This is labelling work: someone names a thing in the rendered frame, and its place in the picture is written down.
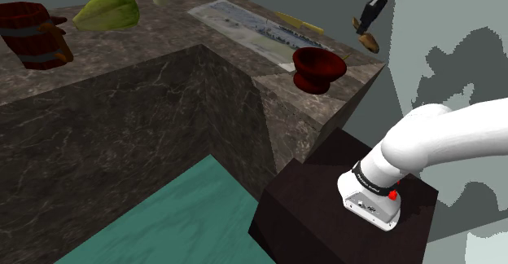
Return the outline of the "red barrel mug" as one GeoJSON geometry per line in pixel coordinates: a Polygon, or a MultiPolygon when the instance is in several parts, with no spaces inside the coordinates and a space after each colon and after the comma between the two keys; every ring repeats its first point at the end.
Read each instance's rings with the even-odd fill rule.
{"type": "Polygon", "coordinates": [[[0,3],[0,37],[27,69],[48,70],[74,60],[59,27],[67,20],[50,15],[41,3],[0,3]]]}

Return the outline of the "dark red footed bowl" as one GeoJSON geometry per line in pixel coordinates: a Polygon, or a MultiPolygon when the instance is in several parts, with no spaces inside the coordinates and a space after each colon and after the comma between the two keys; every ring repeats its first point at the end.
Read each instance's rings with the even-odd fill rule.
{"type": "Polygon", "coordinates": [[[333,81],[347,72],[344,60],[333,52],[317,47],[302,47],[293,56],[297,88],[312,95],[325,94],[333,81]]]}

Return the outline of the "yellow knife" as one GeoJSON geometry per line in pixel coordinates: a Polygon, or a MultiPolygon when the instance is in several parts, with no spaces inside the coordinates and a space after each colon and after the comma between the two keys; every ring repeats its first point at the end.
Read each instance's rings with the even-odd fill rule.
{"type": "Polygon", "coordinates": [[[290,16],[290,15],[287,15],[287,14],[284,14],[282,12],[279,12],[279,11],[276,11],[275,14],[282,20],[284,20],[285,22],[287,22],[288,24],[296,27],[296,28],[300,28],[301,26],[304,26],[316,33],[319,33],[321,35],[324,34],[324,30],[319,28],[318,26],[315,26],[313,24],[309,24],[307,22],[304,22],[302,20],[299,20],[293,16],[290,16]]]}

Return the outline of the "dark robot stand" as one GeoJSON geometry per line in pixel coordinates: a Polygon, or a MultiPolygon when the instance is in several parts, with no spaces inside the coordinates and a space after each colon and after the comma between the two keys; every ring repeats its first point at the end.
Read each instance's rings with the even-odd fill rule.
{"type": "Polygon", "coordinates": [[[339,176],[370,151],[340,128],[265,187],[249,235],[276,264],[423,264],[438,191],[402,179],[401,219],[382,231],[343,206],[339,176]]]}

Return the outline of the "green lettuce head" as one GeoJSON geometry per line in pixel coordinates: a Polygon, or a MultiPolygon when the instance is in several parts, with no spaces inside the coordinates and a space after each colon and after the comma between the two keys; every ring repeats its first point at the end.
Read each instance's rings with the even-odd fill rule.
{"type": "Polygon", "coordinates": [[[89,0],[72,22],[81,31],[109,31],[132,28],[139,19],[136,0],[89,0]]]}

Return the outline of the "pale flat picture mat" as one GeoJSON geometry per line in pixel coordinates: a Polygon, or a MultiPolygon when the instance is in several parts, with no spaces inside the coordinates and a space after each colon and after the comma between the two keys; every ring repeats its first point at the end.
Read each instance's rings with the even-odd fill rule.
{"type": "Polygon", "coordinates": [[[317,47],[332,50],[320,42],[227,0],[205,3],[190,9],[188,13],[288,72],[295,70],[292,56],[297,49],[317,47]]]}

